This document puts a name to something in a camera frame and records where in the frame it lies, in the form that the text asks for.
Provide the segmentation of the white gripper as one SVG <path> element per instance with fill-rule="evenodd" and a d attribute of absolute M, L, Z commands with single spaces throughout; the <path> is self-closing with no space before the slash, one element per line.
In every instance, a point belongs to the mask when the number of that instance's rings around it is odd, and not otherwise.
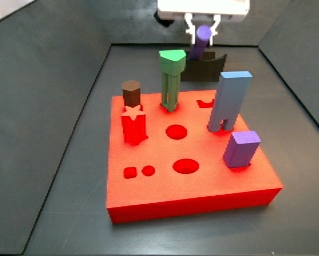
<path fill-rule="evenodd" d="M 250 0 L 158 0 L 158 14 L 164 20 L 183 19 L 187 24 L 186 33 L 191 36 L 191 44 L 195 44 L 194 15 L 214 17 L 210 27 L 210 46 L 214 45 L 214 37 L 218 35 L 221 20 L 225 22 L 241 22 L 250 11 Z"/>

